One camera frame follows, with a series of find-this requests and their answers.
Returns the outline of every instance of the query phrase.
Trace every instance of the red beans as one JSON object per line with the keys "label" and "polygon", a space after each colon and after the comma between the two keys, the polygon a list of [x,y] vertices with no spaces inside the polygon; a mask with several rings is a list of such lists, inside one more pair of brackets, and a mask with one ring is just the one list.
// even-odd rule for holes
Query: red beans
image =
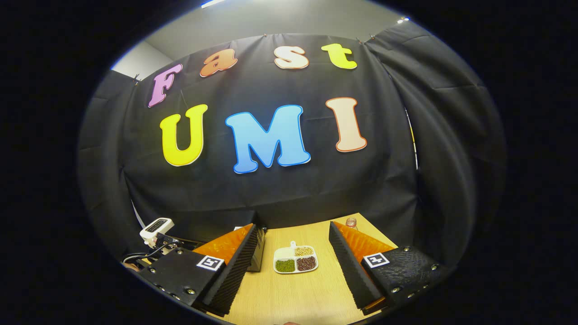
{"label": "red beans", "polygon": [[307,271],[314,268],[315,265],[317,265],[317,261],[314,256],[297,259],[297,270],[299,271]]}

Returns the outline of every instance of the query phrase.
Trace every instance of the wooden table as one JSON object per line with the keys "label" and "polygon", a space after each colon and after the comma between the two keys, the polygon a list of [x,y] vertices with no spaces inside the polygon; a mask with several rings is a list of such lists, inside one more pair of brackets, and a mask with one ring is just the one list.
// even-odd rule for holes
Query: wooden table
{"label": "wooden table", "polygon": [[[348,217],[357,219],[357,228],[394,248],[397,246],[375,228],[361,214],[332,219],[345,224]],[[329,221],[305,226],[269,229],[261,272],[247,272],[231,311],[216,318],[238,325],[300,325],[350,324],[373,316],[364,316],[355,307],[341,267],[329,243]],[[310,245],[317,253],[319,266],[314,271],[299,274],[278,274],[273,270],[273,253],[278,248]]]}

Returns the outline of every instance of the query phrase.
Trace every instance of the ceiling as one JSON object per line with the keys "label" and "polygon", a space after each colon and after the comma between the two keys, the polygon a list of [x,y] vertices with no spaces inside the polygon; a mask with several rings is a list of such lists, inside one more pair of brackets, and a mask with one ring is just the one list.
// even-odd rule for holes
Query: ceiling
{"label": "ceiling", "polygon": [[263,34],[303,33],[360,40],[403,16],[366,0],[226,0],[190,11],[144,41],[172,60]]}

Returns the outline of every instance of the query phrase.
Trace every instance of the letter m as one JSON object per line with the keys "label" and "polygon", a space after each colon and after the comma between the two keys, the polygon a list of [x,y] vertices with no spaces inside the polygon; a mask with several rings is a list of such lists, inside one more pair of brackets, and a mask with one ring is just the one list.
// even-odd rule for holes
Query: letter m
{"label": "letter m", "polygon": [[311,160],[305,151],[301,137],[299,117],[303,108],[299,105],[285,105],[277,108],[269,126],[269,131],[259,124],[251,113],[237,113],[227,117],[225,124],[233,129],[237,164],[236,173],[250,173],[257,170],[257,163],[251,159],[251,151],[269,168],[280,144],[281,155],[277,162],[281,166],[304,164]]}

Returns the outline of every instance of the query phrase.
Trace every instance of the cable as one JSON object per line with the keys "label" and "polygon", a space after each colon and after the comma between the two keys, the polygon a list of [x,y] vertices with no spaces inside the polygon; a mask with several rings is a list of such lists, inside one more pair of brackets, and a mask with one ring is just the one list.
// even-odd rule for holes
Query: cable
{"label": "cable", "polygon": [[148,253],[130,253],[130,254],[126,254],[125,256],[123,256],[123,258],[129,257],[129,256],[136,256],[136,255],[146,255]]}
{"label": "cable", "polygon": [[157,250],[155,250],[154,252],[152,252],[152,253],[150,253],[150,254],[147,254],[147,255],[134,255],[134,256],[129,256],[129,257],[127,257],[127,258],[125,258],[125,259],[123,260],[123,263],[126,263],[128,260],[132,260],[133,258],[137,258],[137,257],[147,258],[147,257],[149,257],[149,256],[155,255],[155,254],[156,254],[157,252],[159,252],[161,249],[163,249],[163,248],[165,248],[165,247],[167,247],[167,246],[169,246],[169,245],[174,245],[174,246],[176,247],[177,244],[176,244],[176,243],[166,243],[166,244],[162,245],[161,247],[157,248]]}

